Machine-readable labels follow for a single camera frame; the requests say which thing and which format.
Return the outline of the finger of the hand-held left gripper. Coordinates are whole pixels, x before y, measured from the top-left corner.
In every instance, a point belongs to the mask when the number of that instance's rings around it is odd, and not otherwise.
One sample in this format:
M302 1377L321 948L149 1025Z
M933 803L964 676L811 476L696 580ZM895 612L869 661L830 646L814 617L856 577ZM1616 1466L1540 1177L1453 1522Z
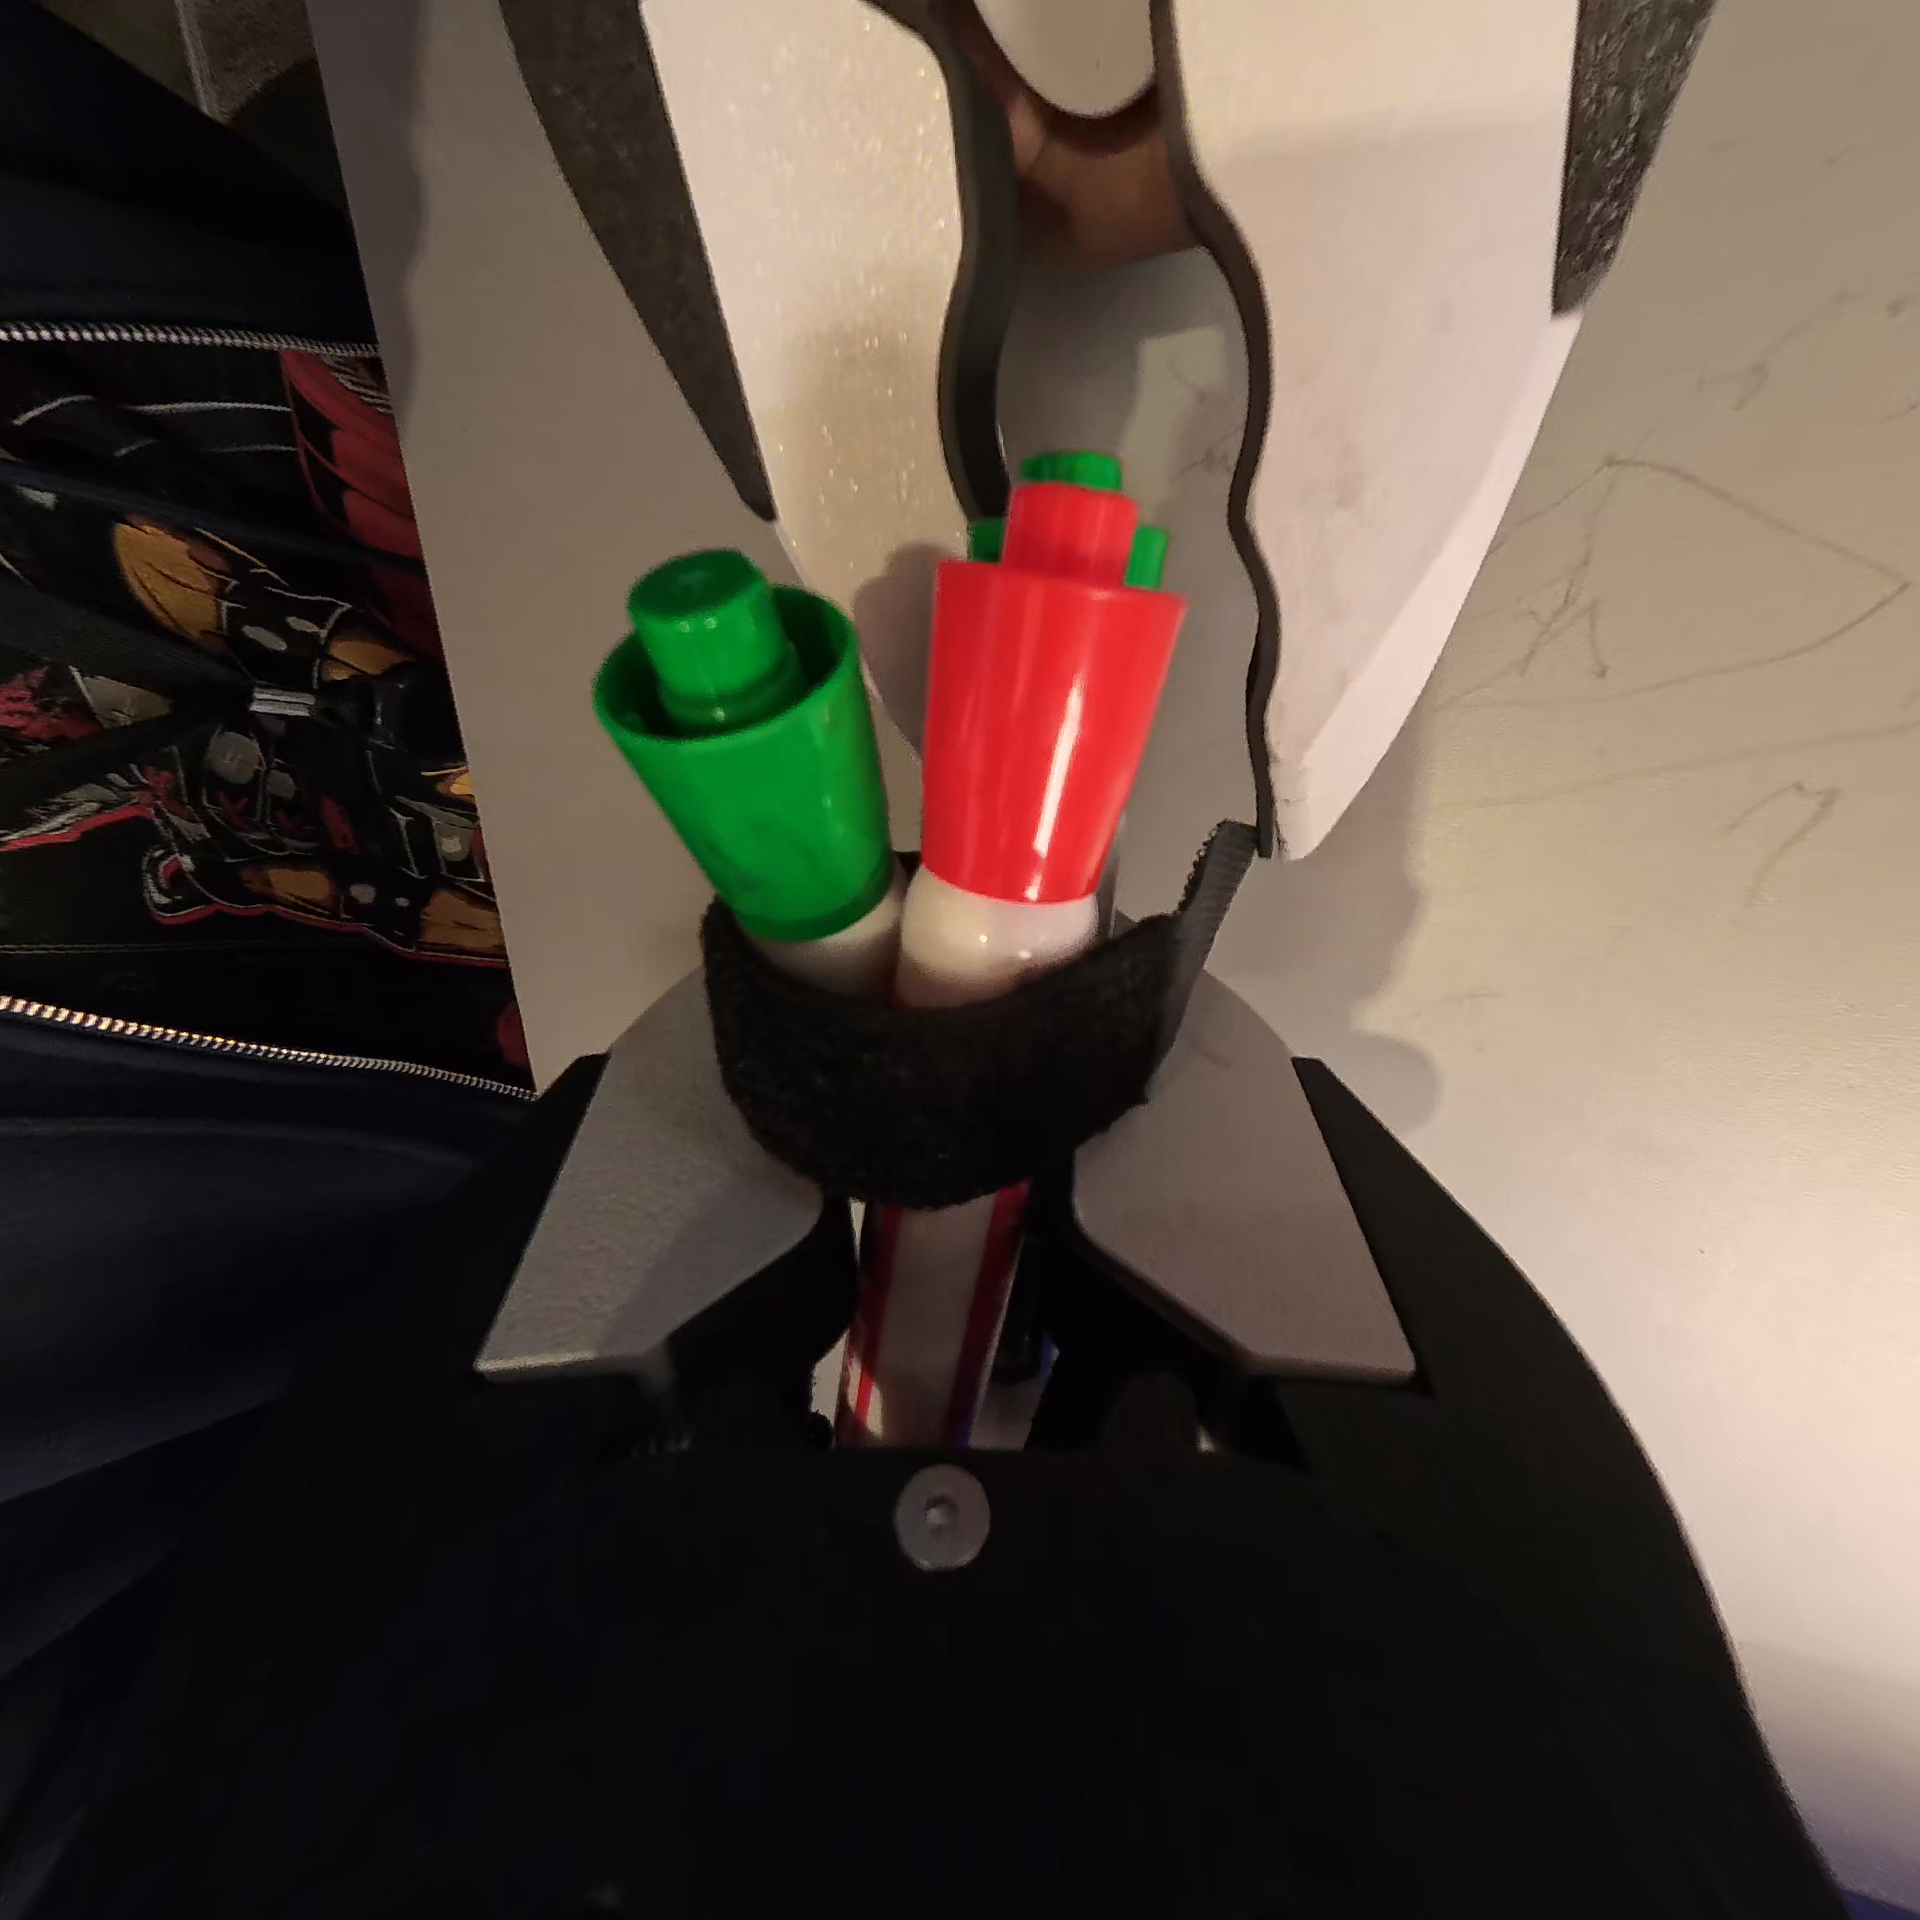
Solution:
M1565 369L1574 50L1572 3L1156 5L1173 179L1246 349L1230 534L1283 857L1401 733Z
M925 604L1004 511L1012 142L959 5L647 3L640 30L774 523L839 604Z

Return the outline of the person's left hand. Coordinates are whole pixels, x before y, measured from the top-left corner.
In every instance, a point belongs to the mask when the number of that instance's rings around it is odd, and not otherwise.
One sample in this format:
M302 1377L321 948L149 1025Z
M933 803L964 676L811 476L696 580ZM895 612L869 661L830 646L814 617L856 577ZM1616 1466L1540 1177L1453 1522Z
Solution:
M1009 81L1000 108L1023 229L1047 263L1109 271L1195 250L1156 87L1115 111L1078 114Z

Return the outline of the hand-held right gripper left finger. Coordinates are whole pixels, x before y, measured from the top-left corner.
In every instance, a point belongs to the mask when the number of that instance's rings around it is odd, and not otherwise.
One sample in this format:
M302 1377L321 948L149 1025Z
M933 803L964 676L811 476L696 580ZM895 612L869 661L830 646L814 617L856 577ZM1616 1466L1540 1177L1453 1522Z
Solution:
M749 1379L814 1417L853 1313L848 1203L751 1139L703 985L669 990L597 1066L475 1374L633 1377L684 1407Z

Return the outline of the red dry erase marker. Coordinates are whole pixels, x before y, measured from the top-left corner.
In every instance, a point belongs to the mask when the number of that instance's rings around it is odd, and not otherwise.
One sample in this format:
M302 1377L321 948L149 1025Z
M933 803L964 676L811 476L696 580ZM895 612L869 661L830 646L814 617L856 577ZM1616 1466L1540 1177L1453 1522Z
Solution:
M924 838L893 999L1005 995L1096 940L1096 887L1153 723L1183 602L1113 583L1139 506L1009 494L993 564L940 564L924 727ZM1012 1294L1029 1185L945 1209L871 1207L833 1438L963 1446Z

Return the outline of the dark zip jacket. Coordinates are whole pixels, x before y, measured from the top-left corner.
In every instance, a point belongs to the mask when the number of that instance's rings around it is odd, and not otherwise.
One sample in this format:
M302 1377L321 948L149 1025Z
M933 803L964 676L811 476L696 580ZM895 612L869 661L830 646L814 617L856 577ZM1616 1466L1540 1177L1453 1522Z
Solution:
M45 5L3 61L5 325L379 354L339 203ZM96 1795L205 1482L526 1090L5 1005L5 1833Z

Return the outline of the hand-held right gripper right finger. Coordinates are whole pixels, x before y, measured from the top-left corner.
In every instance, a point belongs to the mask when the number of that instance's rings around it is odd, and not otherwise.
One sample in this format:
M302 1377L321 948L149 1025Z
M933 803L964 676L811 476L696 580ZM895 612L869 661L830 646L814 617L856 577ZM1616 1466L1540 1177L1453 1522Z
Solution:
M1259 1426L1263 1380L1416 1380L1288 1046L1214 975L1143 1103L1048 1185L1048 1338L1054 1435L1093 1435L1140 1377L1222 1435Z

